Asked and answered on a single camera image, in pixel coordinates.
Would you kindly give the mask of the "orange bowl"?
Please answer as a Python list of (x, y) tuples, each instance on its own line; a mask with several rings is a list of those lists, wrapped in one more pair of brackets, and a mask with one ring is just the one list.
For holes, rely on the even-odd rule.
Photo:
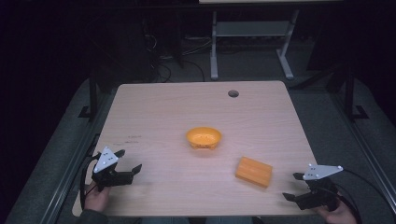
[(222, 134), (211, 127), (195, 127), (187, 131), (186, 138), (193, 149), (214, 150), (221, 140)]

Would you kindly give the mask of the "orange ribbed block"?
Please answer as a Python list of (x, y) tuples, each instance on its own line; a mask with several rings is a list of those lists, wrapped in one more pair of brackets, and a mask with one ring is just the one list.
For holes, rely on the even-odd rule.
[(238, 163), (235, 176), (257, 186), (268, 188), (272, 172), (273, 167), (271, 165), (242, 157)]

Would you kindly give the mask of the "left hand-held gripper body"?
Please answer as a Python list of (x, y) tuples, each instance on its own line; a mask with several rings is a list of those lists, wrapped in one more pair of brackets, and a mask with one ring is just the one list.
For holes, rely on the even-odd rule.
[(132, 171), (116, 171), (119, 160), (120, 158), (109, 147), (105, 147), (98, 153), (97, 163), (92, 170), (92, 180), (96, 183), (99, 191), (102, 191), (105, 187), (131, 185), (133, 183)]

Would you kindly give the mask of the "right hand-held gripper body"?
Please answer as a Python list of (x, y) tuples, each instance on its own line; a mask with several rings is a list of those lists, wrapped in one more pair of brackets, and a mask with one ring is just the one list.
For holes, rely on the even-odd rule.
[(301, 210), (319, 206), (327, 206), (331, 211), (337, 208), (338, 189), (331, 181), (330, 176), (342, 172), (340, 165), (309, 164), (304, 174), (304, 182), (309, 192), (296, 196), (296, 203)]

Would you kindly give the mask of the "person's left hand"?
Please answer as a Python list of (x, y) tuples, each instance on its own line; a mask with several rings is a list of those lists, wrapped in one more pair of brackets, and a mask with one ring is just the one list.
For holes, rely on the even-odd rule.
[(99, 191), (96, 183), (92, 181), (85, 192), (84, 209), (104, 212), (108, 204), (109, 193), (109, 187)]

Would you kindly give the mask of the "aluminium floor rail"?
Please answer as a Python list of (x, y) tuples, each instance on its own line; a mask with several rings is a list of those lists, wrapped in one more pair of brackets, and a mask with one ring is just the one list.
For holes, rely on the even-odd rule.
[(361, 153), (367, 160), (371, 173), (382, 192), (385, 201), (390, 206), (391, 211), (396, 214), (396, 188), (392, 185), (382, 165), (375, 156), (373, 148), (369, 145), (368, 141), (363, 136), (361, 129), (357, 125), (358, 120), (369, 118), (367, 113), (361, 105), (353, 105), (349, 109), (346, 109), (344, 100), (336, 94), (331, 94), (330, 98), (332, 99), (335, 108), (340, 113), (341, 118), (346, 123), (346, 126), (357, 141), (361, 149)]
[(84, 119), (83, 129), (78, 133), (78, 142), (65, 155), (66, 166), (50, 194), (49, 204), (38, 224), (56, 224), (69, 194), (75, 191), (79, 193), (81, 178), (84, 177), (82, 170), (88, 167), (87, 159), (95, 150), (113, 99), (114, 94), (101, 94), (96, 115), (92, 119)]

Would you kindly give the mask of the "white metal desk frame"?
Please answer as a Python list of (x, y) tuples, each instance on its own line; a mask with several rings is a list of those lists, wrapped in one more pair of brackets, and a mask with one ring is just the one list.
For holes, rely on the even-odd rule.
[(300, 11), (294, 10), (288, 21), (218, 21), (217, 12), (212, 14), (210, 77), (219, 79), (217, 40), (219, 37), (283, 37), (284, 43), (276, 50), (277, 58), (287, 80), (294, 79), (287, 51)]

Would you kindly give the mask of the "black metal stand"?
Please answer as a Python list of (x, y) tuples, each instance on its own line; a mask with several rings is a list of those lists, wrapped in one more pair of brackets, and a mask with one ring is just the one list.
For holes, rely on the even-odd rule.
[(361, 105), (354, 105), (355, 78), (353, 67), (349, 64), (345, 69), (345, 97), (344, 112), (349, 121), (356, 119), (368, 119), (368, 115)]
[(91, 69), (89, 75), (89, 104), (84, 105), (78, 116), (80, 118), (93, 121), (98, 111), (98, 86), (97, 86), (97, 72), (94, 68)]

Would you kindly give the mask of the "person's right hand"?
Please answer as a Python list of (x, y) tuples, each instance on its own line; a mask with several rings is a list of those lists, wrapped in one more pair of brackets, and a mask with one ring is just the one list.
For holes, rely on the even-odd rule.
[(326, 206), (313, 208), (313, 211), (321, 216), (326, 224), (358, 224), (349, 207), (341, 200), (338, 200), (338, 207), (329, 211)]

